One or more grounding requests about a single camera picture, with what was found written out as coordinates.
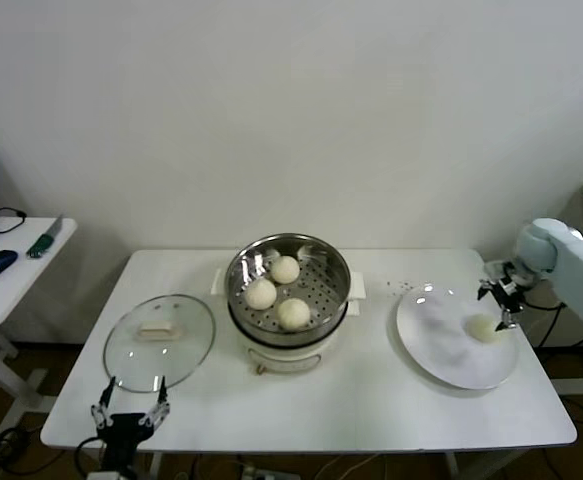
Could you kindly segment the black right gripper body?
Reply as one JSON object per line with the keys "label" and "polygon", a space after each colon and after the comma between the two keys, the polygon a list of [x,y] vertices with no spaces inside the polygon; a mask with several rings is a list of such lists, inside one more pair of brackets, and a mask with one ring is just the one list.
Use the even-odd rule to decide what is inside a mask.
{"label": "black right gripper body", "polygon": [[500,306],[520,306],[524,303],[524,291],[515,278],[505,274],[495,281],[495,299]]}

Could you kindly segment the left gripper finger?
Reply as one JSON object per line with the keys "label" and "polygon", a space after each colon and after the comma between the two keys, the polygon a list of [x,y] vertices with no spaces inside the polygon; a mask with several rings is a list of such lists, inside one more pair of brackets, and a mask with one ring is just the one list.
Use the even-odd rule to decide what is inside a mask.
{"label": "left gripper finger", "polygon": [[112,376],[107,387],[102,391],[99,402],[91,406],[91,415],[97,428],[105,428],[113,424],[108,408],[115,385],[116,377]]}
{"label": "left gripper finger", "polygon": [[139,420],[141,426],[160,426],[170,413],[166,377],[162,376],[157,403]]}

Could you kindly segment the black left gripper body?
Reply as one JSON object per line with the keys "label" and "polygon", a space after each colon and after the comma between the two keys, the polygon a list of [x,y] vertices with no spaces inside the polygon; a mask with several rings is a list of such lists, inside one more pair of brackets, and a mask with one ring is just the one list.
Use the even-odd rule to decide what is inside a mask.
{"label": "black left gripper body", "polygon": [[96,427],[97,437],[105,444],[103,468],[130,468],[138,445],[154,433],[150,420],[141,420],[144,414],[114,414],[110,422]]}

